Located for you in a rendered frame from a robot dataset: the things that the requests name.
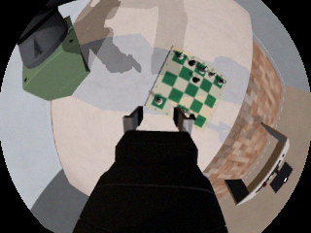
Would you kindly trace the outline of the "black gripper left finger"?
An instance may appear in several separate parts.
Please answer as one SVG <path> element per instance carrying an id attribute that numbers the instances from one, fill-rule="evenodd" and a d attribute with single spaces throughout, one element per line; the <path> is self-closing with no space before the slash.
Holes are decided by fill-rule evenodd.
<path id="1" fill-rule="evenodd" d="M 136 130 L 143 120 L 143 106 L 138 106 L 129 116 L 122 118 L 123 133 L 127 130 Z"/>

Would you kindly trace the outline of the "green and cream chessboard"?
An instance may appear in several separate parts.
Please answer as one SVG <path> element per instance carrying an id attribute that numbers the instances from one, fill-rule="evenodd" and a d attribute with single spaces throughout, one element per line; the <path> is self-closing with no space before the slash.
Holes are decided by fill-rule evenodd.
<path id="1" fill-rule="evenodd" d="M 184 56 L 180 60 L 177 55 L 181 52 Z M 189 66 L 189 61 L 193 60 L 194 65 Z M 206 66 L 208 70 L 200 74 L 198 69 Z M 210 78 L 210 72 L 217 76 Z M 194 83 L 193 78 L 200 78 L 200 82 Z M 218 79 L 228 80 L 205 61 L 173 46 L 145 107 L 172 119 L 174 107 L 185 109 L 187 117 L 191 114 L 196 117 L 192 128 L 203 132 L 225 90 L 226 83 L 218 84 Z M 156 103 L 158 97 L 162 99 L 160 105 Z"/>

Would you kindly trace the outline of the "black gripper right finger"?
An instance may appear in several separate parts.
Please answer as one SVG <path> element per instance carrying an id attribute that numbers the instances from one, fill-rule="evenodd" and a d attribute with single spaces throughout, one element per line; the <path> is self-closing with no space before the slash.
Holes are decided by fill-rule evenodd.
<path id="1" fill-rule="evenodd" d="M 179 107 L 174 107 L 173 120 L 179 131 L 185 131 L 191 135 L 193 119 L 187 117 Z"/>

